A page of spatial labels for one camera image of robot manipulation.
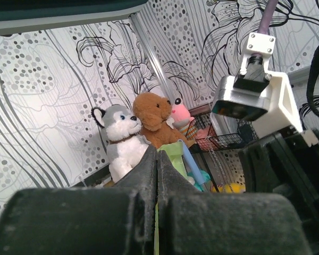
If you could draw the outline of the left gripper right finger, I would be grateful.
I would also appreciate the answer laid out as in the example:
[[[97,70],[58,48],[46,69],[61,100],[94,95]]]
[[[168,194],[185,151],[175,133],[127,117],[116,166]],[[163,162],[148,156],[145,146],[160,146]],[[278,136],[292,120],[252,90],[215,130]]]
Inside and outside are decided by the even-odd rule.
[[[158,152],[160,254],[311,254],[291,202],[271,193],[209,193]]]

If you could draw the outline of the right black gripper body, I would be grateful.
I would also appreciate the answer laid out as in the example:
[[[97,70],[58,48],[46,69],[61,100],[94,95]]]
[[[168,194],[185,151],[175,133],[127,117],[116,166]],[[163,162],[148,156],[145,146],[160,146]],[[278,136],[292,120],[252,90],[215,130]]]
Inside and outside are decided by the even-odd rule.
[[[319,132],[280,133],[248,144],[238,155],[248,192],[277,193],[296,209],[310,244],[319,244]]]

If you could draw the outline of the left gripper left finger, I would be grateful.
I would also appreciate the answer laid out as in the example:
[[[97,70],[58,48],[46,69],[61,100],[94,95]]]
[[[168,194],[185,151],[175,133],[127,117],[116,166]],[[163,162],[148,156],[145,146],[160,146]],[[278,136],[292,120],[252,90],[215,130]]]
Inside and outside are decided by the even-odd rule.
[[[0,216],[0,254],[153,254],[157,151],[110,188],[25,189]]]

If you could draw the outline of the green plastic trash bag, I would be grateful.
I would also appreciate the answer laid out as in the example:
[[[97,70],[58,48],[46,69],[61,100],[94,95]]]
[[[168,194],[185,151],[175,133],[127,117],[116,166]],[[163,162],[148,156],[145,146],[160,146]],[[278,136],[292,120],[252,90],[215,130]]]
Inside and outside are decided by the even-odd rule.
[[[196,188],[195,179],[187,174],[181,142],[165,144],[157,150],[154,254],[166,254],[165,212],[170,197],[205,191],[205,184]]]

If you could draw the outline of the yellow plush toy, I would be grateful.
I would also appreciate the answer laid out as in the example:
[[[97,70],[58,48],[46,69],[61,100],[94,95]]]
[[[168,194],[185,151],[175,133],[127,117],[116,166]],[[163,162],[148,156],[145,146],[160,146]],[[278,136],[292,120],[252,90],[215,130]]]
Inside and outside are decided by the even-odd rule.
[[[215,192],[225,192],[225,193],[244,193],[246,187],[238,183],[230,183],[225,185],[217,185],[216,188],[214,185],[211,186],[210,191]]]

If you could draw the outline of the white plush dog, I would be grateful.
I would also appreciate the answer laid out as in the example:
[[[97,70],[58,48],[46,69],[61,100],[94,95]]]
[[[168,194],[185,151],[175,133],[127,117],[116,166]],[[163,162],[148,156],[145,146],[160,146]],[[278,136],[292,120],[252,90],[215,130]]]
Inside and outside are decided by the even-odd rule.
[[[106,133],[109,171],[112,181],[117,183],[140,163],[151,142],[140,134],[140,119],[123,105],[94,107],[91,114]]]

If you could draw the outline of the silver foil pouch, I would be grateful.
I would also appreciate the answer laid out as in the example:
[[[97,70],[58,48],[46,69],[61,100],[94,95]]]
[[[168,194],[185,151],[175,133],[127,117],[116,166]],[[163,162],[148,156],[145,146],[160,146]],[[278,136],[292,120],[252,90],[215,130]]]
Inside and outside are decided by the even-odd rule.
[[[237,119],[215,113],[210,113],[209,117],[217,136],[237,133]]]

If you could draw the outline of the pink plush toy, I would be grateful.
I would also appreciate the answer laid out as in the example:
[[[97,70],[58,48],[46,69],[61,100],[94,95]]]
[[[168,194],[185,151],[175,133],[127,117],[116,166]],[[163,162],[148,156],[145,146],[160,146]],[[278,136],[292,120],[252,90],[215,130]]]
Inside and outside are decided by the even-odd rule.
[[[173,126],[178,129],[188,140],[193,140],[197,135],[196,121],[183,104],[181,98],[176,98],[172,105],[171,117]]]

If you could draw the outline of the brown teddy bear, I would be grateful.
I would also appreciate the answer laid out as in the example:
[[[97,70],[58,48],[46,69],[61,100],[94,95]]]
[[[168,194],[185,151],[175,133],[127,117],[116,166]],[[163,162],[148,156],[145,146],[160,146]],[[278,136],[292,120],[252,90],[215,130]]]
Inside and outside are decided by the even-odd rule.
[[[152,92],[139,94],[133,102],[133,113],[142,123],[140,133],[146,137],[155,148],[182,140],[187,147],[195,144],[188,140],[169,121],[172,105],[170,101]]]

